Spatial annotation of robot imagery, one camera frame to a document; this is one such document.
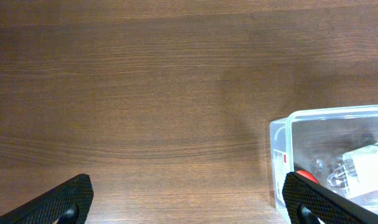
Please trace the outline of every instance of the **clear plastic container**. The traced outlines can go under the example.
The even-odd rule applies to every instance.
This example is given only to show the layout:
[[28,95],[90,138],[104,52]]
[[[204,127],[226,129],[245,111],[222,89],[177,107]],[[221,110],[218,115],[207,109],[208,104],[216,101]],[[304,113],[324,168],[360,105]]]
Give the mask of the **clear plastic container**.
[[[335,158],[378,142],[378,105],[306,110],[270,124],[276,208],[289,223],[281,194],[285,176],[306,170],[327,187]],[[378,190],[350,198],[378,214]]]

